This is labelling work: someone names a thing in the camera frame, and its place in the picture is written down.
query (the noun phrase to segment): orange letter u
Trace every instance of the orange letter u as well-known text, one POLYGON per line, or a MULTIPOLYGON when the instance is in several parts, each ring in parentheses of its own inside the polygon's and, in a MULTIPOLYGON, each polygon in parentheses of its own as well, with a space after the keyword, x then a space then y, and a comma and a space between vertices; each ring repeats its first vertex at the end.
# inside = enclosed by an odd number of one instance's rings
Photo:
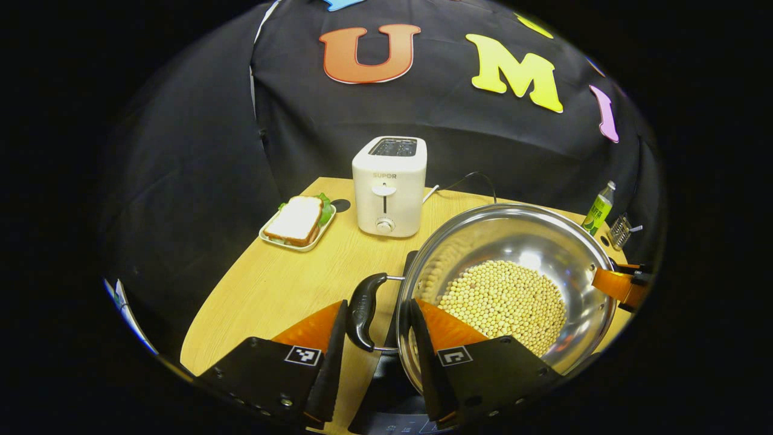
POLYGON ((357 62, 357 40, 368 33, 362 27, 334 30, 319 37, 325 43, 325 74, 347 84, 379 83, 405 74, 414 63, 414 35, 421 32, 410 24, 379 27, 389 35, 389 59, 380 65, 357 62))

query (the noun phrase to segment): pot rim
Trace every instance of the pot rim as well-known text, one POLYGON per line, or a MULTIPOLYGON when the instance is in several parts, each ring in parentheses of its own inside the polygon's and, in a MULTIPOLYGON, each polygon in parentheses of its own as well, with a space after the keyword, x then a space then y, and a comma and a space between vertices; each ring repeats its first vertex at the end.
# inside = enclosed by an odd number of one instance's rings
MULTIPOLYGON (((485 204, 479 207, 471 208, 466 211, 462 211, 460 214, 457 214, 456 216, 452 217, 443 225, 441 225, 435 232, 430 235, 430 237, 424 242, 424 244, 419 248, 419 251, 417 252, 416 256, 414 257, 414 260, 411 262, 410 267, 407 270, 407 273, 405 274, 405 277, 400 284, 400 291, 397 295, 397 300, 399 303, 397 304, 397 312, 395 313, 396 319, 395 319, 395 334, 397 336, 397 351, 400 355, 400 363, 403 366, 403 370, 405 371, 405 375, 410 379, 410 383, 414 385, 414 388, 420 393, 424 394, 424 390, 421 384, 421 375, 419 373, 413 373, 409 369, 408 364, 408 358, 410 357, 410 346, 407 343, 408 334, 410 331, 410 316, 408 315, 407 308, 408 305, 408 294, 410 293, 410 289, 413 289, 416 285, 417 277, 421 269, 424 267, 424 264, 426 264, 427 260, 430 257, 430 254, 437 248, 437 246, 444 241, 448 236, 455 233, 457 230, 466 227, 467 225, 470 225, 476 221, 480 221, 483 219, 488 218, 491 214, 495 212, 500 212, 507 209, 517 209, 519 212, 524 211, 531 211, 536 212, 538 214, 545 215, 551 219, 554 219, 558 222, 558 224, 563 224, 568 226, 572 233, 575 235, 580 236, 580 239, 587 245, 591 251, 598 254, 599 257, 602 259, 601 267, 606 270, 613 270, 613 265, 611 260, 609 259, 609 255, 606 253, 604 248, 601 246, 601 244, 593 238, 587 231, 585 231, 577 222, 572 221, 568 217, 563 216, 562 214, 558 214, 555 211, 548 210, 545 207, 533 205, 533 204, 523 204, 523 203, 496 203, 496 204, 485 204)), ((601 343, 601 340, 606 335, 607 331, 609 330, 609 327, 611 325, 612 317, 615 314, 615 308, 616 304, 611 303, 611 297, 607 297, 607 303, 606 310, 607 310, 607 317, 606 321, 604 322, 603 327, 601 328, 598 336, 596 339, 591 343, 589 348, 591 349, 587 355, 585 355, 583 358, 579 358, 576 362, 572 364, 562 375, 566 375, 569 372, 572 372, 582 361, 587 359, 593 352, 593 350, 601 343)))

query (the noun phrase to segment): bread slice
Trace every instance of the bread slice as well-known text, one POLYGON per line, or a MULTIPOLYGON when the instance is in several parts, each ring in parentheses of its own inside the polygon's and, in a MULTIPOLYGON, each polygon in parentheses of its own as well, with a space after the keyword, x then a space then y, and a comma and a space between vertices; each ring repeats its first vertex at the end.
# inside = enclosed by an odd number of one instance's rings
POLYGON ((292 197, 263 233, 287 245, 308 246, 319 234, 322 205, 317 197, 292 197))

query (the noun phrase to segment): sandwich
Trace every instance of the sandwich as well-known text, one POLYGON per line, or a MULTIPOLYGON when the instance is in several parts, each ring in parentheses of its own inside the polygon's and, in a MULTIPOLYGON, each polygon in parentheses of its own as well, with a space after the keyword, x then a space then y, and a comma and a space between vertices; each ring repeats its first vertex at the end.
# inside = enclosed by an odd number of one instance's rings
POLYGON ((279 214, 263 233, 272 241, 298 247, 309 246, 332 216, 325 194, 292 197, 279 206, 279 214))

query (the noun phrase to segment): yellow letter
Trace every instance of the yellow letter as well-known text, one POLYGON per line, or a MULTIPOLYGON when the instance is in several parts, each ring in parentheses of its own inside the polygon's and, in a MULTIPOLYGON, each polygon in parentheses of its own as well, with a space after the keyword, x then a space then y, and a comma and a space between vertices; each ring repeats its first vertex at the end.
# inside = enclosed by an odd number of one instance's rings
POLYGON ((507 85, 499 79, 499 70, 502 70, 512 91, 519 98, 526 93, 533 81, 534 90, 529 96, 534 104, 557 113, 564 111, 564 106, 558 101, 556 82, 553 79, 553 70, 556 68, 552 63, 534 53, 527 53, 523 62, 519 63, 496 39, 475 34, 468 34, 466 38, 478 47, 480 58, 480 74, 472 78, 473 86, 504 94, 507 85))
POLYGON ((545 36, 546 38, 551 38, 551 39, 553 38, 553 35, 551 35, 550 32, 543 29, 542 27, 539 27, 538 25, 534 24, 528 19, 523 18, 521 15, 516 14, 516 17, 518 17, 518 21, 522 22, 523 25, 528 27, 529 29, 532 29, 533 31, 539 33, 542 36, 545 36))

